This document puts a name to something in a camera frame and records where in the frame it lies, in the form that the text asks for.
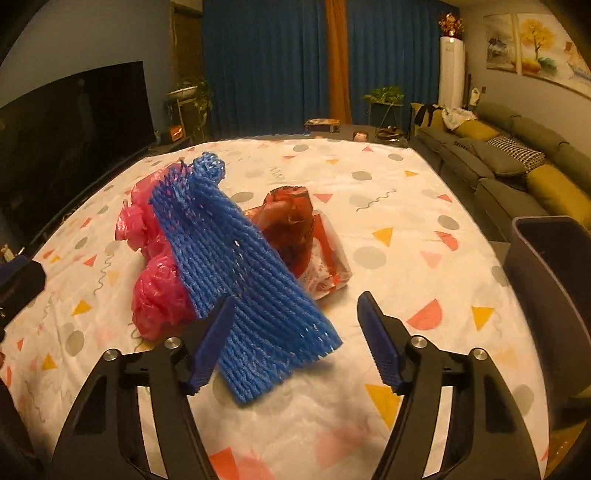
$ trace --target yellow triangle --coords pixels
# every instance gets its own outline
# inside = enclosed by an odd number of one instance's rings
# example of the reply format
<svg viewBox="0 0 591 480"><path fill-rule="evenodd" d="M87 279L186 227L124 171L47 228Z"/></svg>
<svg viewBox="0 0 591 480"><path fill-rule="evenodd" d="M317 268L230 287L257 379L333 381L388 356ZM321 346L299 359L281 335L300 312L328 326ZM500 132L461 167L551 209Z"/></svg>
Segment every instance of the yellow triangle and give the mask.
<svg viewBox="0 0 591 480"><path fill-rule="evenodd" d="M43 365L41 366L41 368L43 370L52 370L53 368L57 368L56 363L53 361L53 358L51 358L51 355L49 353L45 357L45 360L43 360Z"/></svg>
<svg viewBox="0 0 591 480"><path fill-rule="evenodd" d="M107 272L107 279L109 280L109 285L111 285L111 287L112 287L113 285L115 285L117 283L117 280L119 279L119 272L117 272L117 271Z"/></svg>
<svg viewBox="0 0 591 480"><path fill-rule="evenodd" d="M81 313L88 312L92 307L88 305L84 300L81 300L80 303L76 306L74 311L72 312L72 316L80 315Z"/></svg>
<svg viewBox="0 0 591 480"><path fill-rule="evenodd" d="M491 318L492 312L495 309L491 309L490 307L472 307L472 316L474 317L474 325L476 325L476 330L480 330L486 322Z"/></svg>
<svg viewBox="0 0 591 480"><path fill-rule="evenodd" d="M394 394L392 388L384 387L382 385L365 384L365 389L378 409L384 422L389 429L394 425L396 414L398 413L398 406L402 397Z"/></svg>
<svg viewBox="0 0 591 480"><path fill-rule="evenodd" d="M380 242L382 242L386 247L390 246L390 241L392 240L392 231L394 228L382 228L381 230L377 230L372 235L377 238Z"/></svg>

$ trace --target patterned bedspread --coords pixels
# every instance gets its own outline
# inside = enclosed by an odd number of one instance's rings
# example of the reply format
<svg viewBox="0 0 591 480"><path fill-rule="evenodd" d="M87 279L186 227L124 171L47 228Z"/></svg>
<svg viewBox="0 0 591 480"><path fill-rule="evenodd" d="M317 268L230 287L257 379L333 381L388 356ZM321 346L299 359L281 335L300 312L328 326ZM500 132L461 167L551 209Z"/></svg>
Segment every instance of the patterned bedspread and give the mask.
<svg viewBox="0 0 591 480"><path fill-rule="evenodd" d="M1 372L34 446L53 450L72 402L101 353L150 348L131 321L139 252L115 242L124 198L150 172L213 151L226 161L220 188L243 209L278 186L306 186L339 235L353 278L321 300L344 341L269 394L238 407L223 379L190 398L203 443L227 480L370 478L400 398L379 378L356 319L372 292L384 313L439 348L489 351L517 400L545 468L544 383L527 323L493 251L462 205L412 149L347 141L235 140L136 163L90 198L36 260L46 290L9 326ZM442 396L426 473L439 469L451 395ZM149 395L140 388L152 470L165 475Z"/></svg>

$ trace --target wall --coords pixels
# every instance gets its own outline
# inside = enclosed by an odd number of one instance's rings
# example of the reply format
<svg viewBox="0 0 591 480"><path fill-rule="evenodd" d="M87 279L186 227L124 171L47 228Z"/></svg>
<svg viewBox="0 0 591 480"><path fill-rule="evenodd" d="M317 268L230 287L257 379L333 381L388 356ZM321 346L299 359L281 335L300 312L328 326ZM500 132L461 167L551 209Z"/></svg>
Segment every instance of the wall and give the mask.
<svg viewBox="0 0 591 480"><path fill-rule="evenodd" d="M49 0L0 66L0 106L85 70L142 60L155 129L174 86L168 0Z"/></svg>
<svg viewBox="0 0 591 480"><path fill-rule="evenodd" d="M542 80L486 69L484 16L493 14L550 13L540 2L501 1L460 8L466 31L467 72L472 87L486 86L482 100L501 103L543 124L591 156L589 115L591 100Z"/></svg>

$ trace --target orange curtain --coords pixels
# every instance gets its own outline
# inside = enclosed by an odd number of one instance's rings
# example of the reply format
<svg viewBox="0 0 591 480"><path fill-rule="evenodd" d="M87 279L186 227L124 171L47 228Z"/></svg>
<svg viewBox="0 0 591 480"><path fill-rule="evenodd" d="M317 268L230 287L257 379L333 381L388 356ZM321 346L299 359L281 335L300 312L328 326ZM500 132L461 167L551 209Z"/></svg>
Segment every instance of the orange curtain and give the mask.
<svg viewBox="0 0 591 480"><path fill-rule="evenodd" d="M328 26L330 116L351 123L346 0L324 0Z"/></svg>

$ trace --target white air conditioner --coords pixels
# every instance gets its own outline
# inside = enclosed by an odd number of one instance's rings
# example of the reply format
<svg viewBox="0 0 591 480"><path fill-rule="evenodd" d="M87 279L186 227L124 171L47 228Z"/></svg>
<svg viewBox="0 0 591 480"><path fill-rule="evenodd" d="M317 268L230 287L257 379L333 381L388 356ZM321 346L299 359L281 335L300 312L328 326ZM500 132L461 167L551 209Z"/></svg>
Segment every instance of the white air conditioner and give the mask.
<svg viewBox="0 0 591 480"><path fill-rule="evenodd" d="M441 37L439 43L441 46L439 105L461 107L466 71L464 42L453 37Z"/></svg>

